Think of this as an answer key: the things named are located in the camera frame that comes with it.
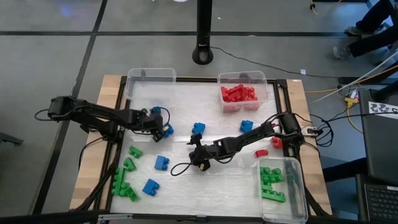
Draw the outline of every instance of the wooden table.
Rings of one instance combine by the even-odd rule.
[[[118,97],[120,75],[105,75],[97,104],[114,108],[116,99]],[[290,105],[294,113],[299,114],[305,119],[310,119],[308,112],[307,100],[305,98],[304,88],[301,80],[287,80],[289,91]],[[284,94],[282,89],[280,91],[280,101],[282,103],[282,111],[285,110]],[[121,108],[124,107],[125,99],[122,99]],[[308,126],[308,122],[298,119],[300,125]],[[99,133],[90,133],[87,142],[100,137]],[[305,140],[313,145],[316,145],[314,138],[305,137]],[[101,166],[104,160],[106,142],[99,142],[86,148],[83,158],[81,160],[80,171],[76,180],[75,191],[73,193],[70,208],[76,208],[84,199],[90,194],[95,185],[100,179]],[[328,192],[326,191],[326,183],[323,179],[322,167],[319,159],[319,154],[313,148],[303,145],[300,150],[302,161],[302,168],[304,173],[304,181],[307,189],[311,192],[315,200],[322,206],[322,208],[331,214]],[[100,208],[105,207],[105,201],[108,194],[109,181],[105,185],[103,195],[101,198]]]

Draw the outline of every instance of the plastic container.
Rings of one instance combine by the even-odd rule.
[[[133,68],[127,75],[124,96],[132,100],[135,91],[145,91],[144,98],[173,97],[176,76],[172,68]]]
[[[282,192],[286,201],[276,202],[262,197],[261,167],[279,168],[284,180],[271,185],[272,190]],[[257,162],[257,186],[261,217],[267,222],[275,223],[305,223],[308,219],[307,203],[301,165],[291,157],[263,157]]]
[[[219,85],[221,108],[224,113],[237,112],[242,108],[245,110],[258,110],[264,102],[269,100],[267,79],[261,71],[221,73],[217,77],[217,82]],[[231,89],[239,84],[243,84],[243,87],[245,88],[254,88],[257,100],[236,102],[225,101],[223,99],[221,87]]]

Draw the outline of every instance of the sneaker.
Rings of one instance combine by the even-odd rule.
[[[349,35],[373,35],[373,32],[363,32],[357,27],[348,27],[344,32]]]
[[[351,57],[351,52],[348,47],[334,47],[333,53],[335,58],[339,60],[347,60]]]

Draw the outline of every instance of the blue block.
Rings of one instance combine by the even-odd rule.
[[[167,138],[168,136],[174,133],[174,129],[171,124],[168,124],[166,127],[163,128],[164,130],[164,137]]]
[[[206,127],[205,124],[195,123],[195,124],[193,124],[192,133],[203,135],[203,132],[205,131],[205,127]]]
[[[250,132],[252,130],[252,128],[253,128],[253,121],[242,121],[240,130],[243,133]]]
[[[148,181],[145,184],[144,189],[142,191],[145,194],[155,196],[155,194],[156,194],[155,190],[157,190],[157,189],[159,189],[159,184],[152,179],[148,179]]]
[[[155,169],[158,170],[167,170],[167,164],[169,163],[169,159],[164,156],[157,156]]]
[[[158,107],[158,106],[153,107],[152,109],[150,109],[150,113],[158,113],[158,114],[161,114],[160,107]]]

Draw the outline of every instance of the gray floor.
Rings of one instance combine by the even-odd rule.
[[[93,30],[100,0],[0,2],[0,31]],[[333,4],[317,3],[324,11]],[[342,32],[362,18],[363,3],[341,3],[334,11],[316,16],[307,0],[216,0],[213,31]],[[106,6],[101,31],[194,31],[196,1],[113,0]],[[58,124],[38,122],[33,114],[48,107],[50,99],[68,95],[82,65],[88,36],[0,35],[0,132],[24,139],[23,146],[0,144],[0,216],[29,213],[50,156]],[[79,98],[95,102],[103,75],[126,75],[131,68],[170,67],[178,76],[215,77],[221,72],[262,70],[268,78],[302,79],[305,90],[335,88],[335,79],[292,75],[232,58],[214,49],[215,59],[206,66],[192,62],[194,36],[97,37],[88,62]],[[331,37],[229,37],[211,38],[211,44],[240,57],[287,70],[331,77],[357,76],[373,66],[369,56],[347,62],[333,59],[331,48],[353,42]],[[321,95],[307,95],[312,102]],[[342,99],[333,95],[310,106],[310,112],[331,118],[344,110]],[[358,113],[358,107],[352,113]],[[353,118],[360,126],[359,118]],[[363,137],[345,119],[333,123],[332,147],[320,148],[324,167],[364,156]],[[77,175],[80,149],[86,134],[71,124],[47,197],[44,212],[68,210]],[[341,186],[328,184],[333,208],[353,212],[336,196]]]

